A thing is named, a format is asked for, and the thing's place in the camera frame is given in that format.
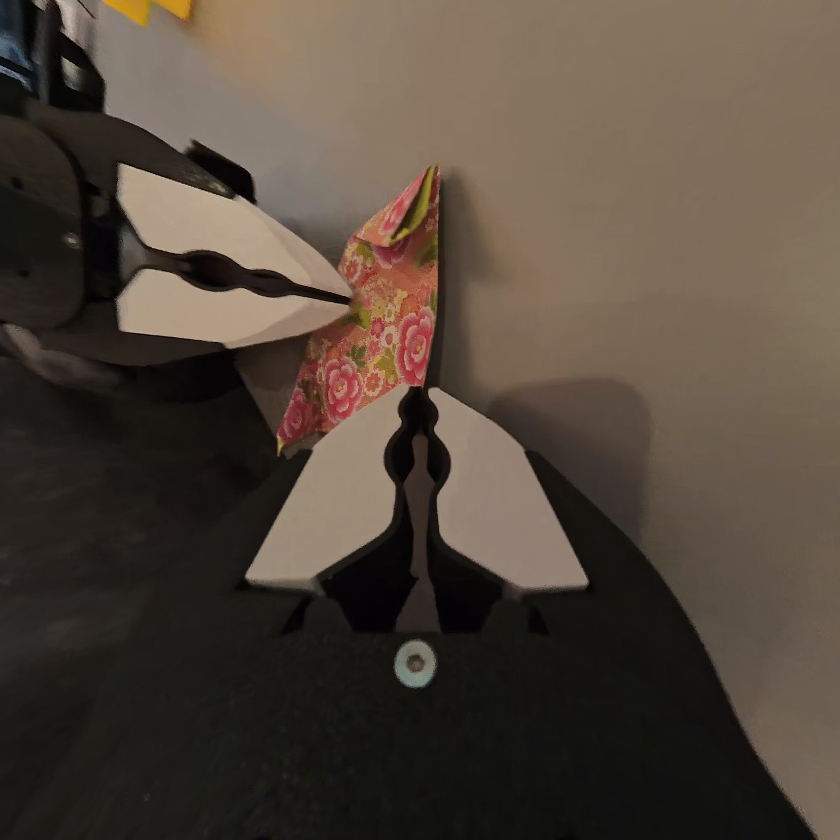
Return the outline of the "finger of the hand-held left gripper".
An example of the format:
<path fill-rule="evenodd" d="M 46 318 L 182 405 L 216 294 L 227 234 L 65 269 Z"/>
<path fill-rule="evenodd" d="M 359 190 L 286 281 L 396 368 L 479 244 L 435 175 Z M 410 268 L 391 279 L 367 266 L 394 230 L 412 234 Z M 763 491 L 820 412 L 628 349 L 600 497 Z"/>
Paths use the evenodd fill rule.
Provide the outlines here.
<path fill-rule="evenodd" d="M 225 197 L 119 163 L 117 200 L 149 249 L 224 257 L 251 275 L 284 277 L 305 297 L 350 302 L 350 287 L 325 257 L 242 196 Z"/>
<path fill-rule="evenodd" d="M 229 350 L 307 335 L 340 320 L 350 299 L 268 297 L 247 290 L 205 290 L 170 272 L 142 270 L 116 300 L 119 329 L 218 343 Z"/>

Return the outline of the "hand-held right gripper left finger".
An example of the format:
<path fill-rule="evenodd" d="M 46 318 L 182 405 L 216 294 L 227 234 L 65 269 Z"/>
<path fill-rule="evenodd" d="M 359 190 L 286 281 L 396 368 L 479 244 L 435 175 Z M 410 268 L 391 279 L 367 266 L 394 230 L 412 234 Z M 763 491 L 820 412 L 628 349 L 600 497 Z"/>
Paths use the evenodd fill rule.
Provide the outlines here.
<path fill-rule="evenodd" d="M 333 600 L 357 632 L 395 629 L 416 582 L 404 485 L 419 396 L 395 388 L 314 445 L 247 584 Z"/>

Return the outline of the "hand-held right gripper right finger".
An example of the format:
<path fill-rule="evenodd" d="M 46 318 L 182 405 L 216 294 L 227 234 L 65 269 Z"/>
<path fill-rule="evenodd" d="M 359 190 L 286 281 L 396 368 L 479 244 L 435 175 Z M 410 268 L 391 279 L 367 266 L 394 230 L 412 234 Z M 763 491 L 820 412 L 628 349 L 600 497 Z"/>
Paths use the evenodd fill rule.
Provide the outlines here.
<path fill-rule="evenodd" d="M 424 409 L 427 571 L 441 631 L 477 633 L 499 602 L 584 591 L 587 573 L 525 447 L 440 388 Z"/>

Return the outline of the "floral origami paper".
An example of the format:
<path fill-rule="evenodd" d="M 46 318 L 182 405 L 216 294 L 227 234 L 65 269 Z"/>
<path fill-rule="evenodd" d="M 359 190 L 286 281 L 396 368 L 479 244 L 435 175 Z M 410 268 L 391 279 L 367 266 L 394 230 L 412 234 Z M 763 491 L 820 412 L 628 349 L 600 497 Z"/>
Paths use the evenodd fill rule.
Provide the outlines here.
<path fill-rule="evenodd" d="M 348 240 L 338 271 L 350 309 L 308 340 L 277 429 L 279 454 L 398 385 L 424 384 L 438 313 L 439 194 L 433 164 Z"/>

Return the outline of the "yellow origami paper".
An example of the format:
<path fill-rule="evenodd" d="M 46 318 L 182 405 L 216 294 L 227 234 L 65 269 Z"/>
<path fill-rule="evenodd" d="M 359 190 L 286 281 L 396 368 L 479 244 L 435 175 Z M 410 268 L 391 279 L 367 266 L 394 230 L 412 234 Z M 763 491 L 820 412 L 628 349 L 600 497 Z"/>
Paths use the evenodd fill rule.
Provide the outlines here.
<path fill-rule="evenodd" d="M 153 7 L 159 7 L 182 21 L 188 21 L 195 4 L 194 1 L 101 1 L 101 3 L 144 28 L 148 26 Z"/>

